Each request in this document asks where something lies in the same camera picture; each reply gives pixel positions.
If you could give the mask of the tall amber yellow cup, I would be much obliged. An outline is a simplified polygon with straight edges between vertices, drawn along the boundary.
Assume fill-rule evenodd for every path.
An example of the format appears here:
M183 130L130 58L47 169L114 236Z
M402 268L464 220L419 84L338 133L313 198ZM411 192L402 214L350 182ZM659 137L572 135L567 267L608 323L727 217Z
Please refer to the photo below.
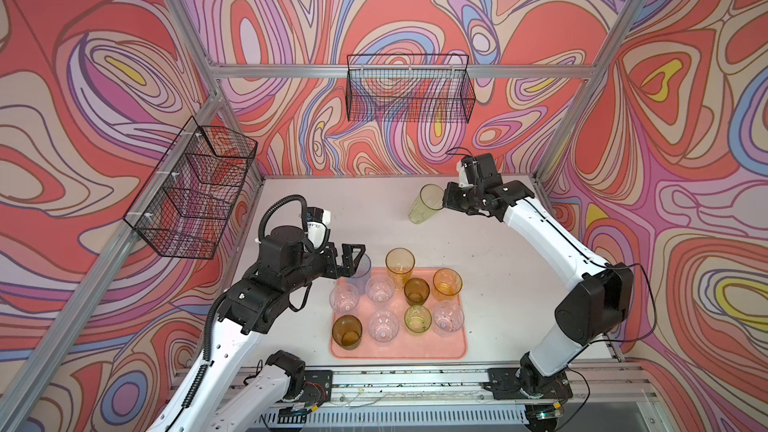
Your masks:
M412 278L415 257L407 248L394 248L387 253L385 265L396 289L402 290L406 282Z

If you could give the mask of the tall pale blue cup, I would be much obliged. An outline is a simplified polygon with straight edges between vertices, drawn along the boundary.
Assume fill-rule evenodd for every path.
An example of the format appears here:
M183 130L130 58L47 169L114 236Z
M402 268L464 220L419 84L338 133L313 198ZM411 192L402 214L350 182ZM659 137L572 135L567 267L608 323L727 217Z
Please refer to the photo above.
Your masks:
M364 253L355 274L347 279L347 283L354 287L360 295L366 293L366 286L371 277L372 262L370 257Z

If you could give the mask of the short yellow cup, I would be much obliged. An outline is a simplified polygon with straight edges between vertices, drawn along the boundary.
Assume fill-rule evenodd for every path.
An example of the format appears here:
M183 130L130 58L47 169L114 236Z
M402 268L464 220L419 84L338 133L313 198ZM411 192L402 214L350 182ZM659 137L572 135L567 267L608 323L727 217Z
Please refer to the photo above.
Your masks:
M445 301L455 299L461 292L464 282L457 271L441 268L434 273L432 285L436 299Z

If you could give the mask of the brown dimpled cup front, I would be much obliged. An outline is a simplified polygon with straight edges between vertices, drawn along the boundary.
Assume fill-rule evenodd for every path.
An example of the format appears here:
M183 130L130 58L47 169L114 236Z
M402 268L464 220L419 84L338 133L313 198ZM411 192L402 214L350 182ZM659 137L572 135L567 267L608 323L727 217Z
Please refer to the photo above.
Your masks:
M353 350L362 340L362 323L354 315L343 315L335 320L331 336L334 343L342 349Z

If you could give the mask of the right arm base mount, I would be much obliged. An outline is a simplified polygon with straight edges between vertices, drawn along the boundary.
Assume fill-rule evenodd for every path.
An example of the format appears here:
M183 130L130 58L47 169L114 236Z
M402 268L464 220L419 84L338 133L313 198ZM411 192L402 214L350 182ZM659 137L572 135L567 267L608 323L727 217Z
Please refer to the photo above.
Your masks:
M490 392L494 400L551 400L564 403L573 397L565 370L544 377L532 368L499 367L489 368L487 375L481 387Z

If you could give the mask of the tall light green cup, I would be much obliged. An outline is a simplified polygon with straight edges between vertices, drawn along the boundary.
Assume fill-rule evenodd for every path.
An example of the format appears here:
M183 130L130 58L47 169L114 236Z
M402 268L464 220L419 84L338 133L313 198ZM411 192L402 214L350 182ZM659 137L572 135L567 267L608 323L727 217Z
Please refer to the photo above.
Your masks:
M444 189L436 184L426 184L413 202L408 219L421 224L443 209Z

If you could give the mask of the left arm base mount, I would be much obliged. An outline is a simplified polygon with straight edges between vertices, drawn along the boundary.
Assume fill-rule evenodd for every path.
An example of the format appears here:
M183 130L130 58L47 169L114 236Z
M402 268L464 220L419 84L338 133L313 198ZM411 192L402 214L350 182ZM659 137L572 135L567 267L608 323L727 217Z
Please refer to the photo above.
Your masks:
M304 383L295 396L289 396L275 403L275 406L311 409L320 407L332 398L333 371L311 369L304 374Z

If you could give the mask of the short bright green cup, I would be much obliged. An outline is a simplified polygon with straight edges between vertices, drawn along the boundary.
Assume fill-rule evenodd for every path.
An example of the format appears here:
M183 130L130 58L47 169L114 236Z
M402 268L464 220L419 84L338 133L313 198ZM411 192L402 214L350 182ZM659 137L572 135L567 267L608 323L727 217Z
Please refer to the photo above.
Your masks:
M404 324L413 335L422 335L432 326L432 314L424 305L412 305L405 310Z

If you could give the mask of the clear faceted cup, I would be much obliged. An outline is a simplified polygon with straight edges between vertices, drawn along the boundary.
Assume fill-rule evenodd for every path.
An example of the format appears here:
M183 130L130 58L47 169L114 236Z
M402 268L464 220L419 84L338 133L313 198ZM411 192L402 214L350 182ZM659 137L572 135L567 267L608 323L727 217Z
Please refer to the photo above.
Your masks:
M385 306L393 299L396 286L387 274L377 274L369 279L365 291L374 305Z
M399 333L399 321L395 313L378 310L368 320L368 333L378 345L390 344Z

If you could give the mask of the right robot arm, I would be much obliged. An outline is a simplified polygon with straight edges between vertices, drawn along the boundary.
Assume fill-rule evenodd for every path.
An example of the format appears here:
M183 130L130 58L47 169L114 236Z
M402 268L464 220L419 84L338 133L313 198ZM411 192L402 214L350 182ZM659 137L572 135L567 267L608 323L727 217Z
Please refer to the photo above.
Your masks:
M462 146L459 178L444 189L443 206L468 216L498 220L533 247L565 285L567 295L554 311L555 325L520 359L517 380L523 393L538 396L594 343L608 343L605 334L629 317L638 268L646 285L650 278L640 263L611 263L579 242L546 210L534 192L518 180L505 181L491 154L472 155Z

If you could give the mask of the brown dimpled cup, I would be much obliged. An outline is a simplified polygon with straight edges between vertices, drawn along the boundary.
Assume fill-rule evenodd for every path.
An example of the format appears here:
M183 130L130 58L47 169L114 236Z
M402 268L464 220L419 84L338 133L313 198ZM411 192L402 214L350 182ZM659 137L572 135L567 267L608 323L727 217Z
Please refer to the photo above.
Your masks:
M430 286L426 280L414 277L404 284L403 292L409 306L423 305L430 296Z
M335 320L331 336L334 343L342 349L353 350L362 340L362 323L354 315L343 315Z

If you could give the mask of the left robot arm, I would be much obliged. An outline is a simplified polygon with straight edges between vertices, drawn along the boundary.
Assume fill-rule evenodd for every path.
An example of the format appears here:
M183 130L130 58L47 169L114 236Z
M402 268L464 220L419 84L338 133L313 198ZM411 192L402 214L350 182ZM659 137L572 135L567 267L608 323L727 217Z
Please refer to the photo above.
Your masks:
M242 364L286 311L290 297L315 280L353 276L366 247L336 246L331 214L299 194L271 205L257 229L257 260L211 305L202 347L190 372L150 425L152 431L246 431L276 403L302 399L305 363L286 351L272 353L261 371L230 400L224 398Z

